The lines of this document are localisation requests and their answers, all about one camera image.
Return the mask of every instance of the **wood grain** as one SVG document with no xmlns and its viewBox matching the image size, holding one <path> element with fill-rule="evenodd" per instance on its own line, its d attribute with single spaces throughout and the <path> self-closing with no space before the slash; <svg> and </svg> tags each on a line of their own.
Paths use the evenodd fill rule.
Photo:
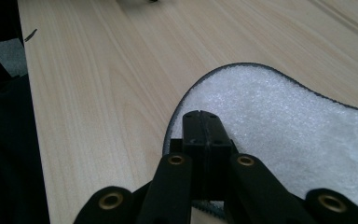
<svg viewBox="0 0 358 224">
<path fill-rule="evenodd" d="M 188 88 L 227 63 L 272 66 L 358 106 L 358 1 L 19 0 L 51 223 L 155 173 Z M 195 223 L 211 223 L 194 212 Z"/>
</svg>

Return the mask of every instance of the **bolt hole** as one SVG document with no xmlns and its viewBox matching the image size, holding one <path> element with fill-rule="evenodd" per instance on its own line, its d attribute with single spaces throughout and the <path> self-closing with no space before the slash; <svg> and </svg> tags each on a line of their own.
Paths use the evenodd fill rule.
<svg viewBox="0 0 358 224">
<path fill-rule="evenodd" d="M 123 202 L 123 195 L 119 192 L 105 194 L 99 201 L 103 210 L 110 210 L 118 207 Z"/>
<path fill-rule="evenodd" d="M 255 164 L 255 161 L 252 158 L 247 157 L 247 156 L 238 157 L 237 162 L 244 166 L 251 166 L 251 165 Z"/>
<path fill-rule="evenodd" d="M 318 197 L 318 200 L 319 203 L 321 203 L 325 208 L 333 212 L 343 213 L 347 211 L 347 206 L 345 203 L 334 196 L 323 194 Z"/>
<path fill-rule="evenodd" d="M 172 165 L 180 165 L 185 162 L 185 158 L 181 156 L 171 156 L 168 158 L 168 162 Z"/>
</svg>

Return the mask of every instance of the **wooden table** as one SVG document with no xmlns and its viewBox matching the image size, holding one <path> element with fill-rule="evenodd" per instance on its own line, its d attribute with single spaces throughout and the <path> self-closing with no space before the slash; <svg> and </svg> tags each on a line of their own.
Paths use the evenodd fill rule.
<svg viewBox="0 0 358 224">
<path fill-rule="evenodd" d="M 272 66 L 358 106 L 358 1 L 19 0 L 51 223 L 98 189 L 154 175 L 188 88 L 227 63 Z M 193 223 L 216 223 L 193 210 Z"/>
</svg>

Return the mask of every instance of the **black bracket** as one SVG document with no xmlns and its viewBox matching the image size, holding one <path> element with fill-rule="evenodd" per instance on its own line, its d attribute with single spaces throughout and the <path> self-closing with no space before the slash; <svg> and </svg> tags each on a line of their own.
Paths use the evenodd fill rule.
<svg viewBox="0 0 358 224">
<path fill-rule="evenodd" d="M 239 153 L 216 115 L 183 116 L 151 182 L 96 192 L 75 223 L 190 223 L 194 200 L 223 201 L 228 223 L 358 223 L 358 206 L 330 189 L 292 195 L 257 157 Z"/>
</svg>

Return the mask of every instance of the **black fabric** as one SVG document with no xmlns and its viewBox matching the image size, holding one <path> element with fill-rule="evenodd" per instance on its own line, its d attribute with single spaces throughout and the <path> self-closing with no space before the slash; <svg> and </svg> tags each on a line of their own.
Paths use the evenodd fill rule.
<svg viewBox="0 0 358 224">
<path fill-rule="evenodd" d="M 0 83 L 0 223 L 49 223 L 28 76 Z"/>
</svg>

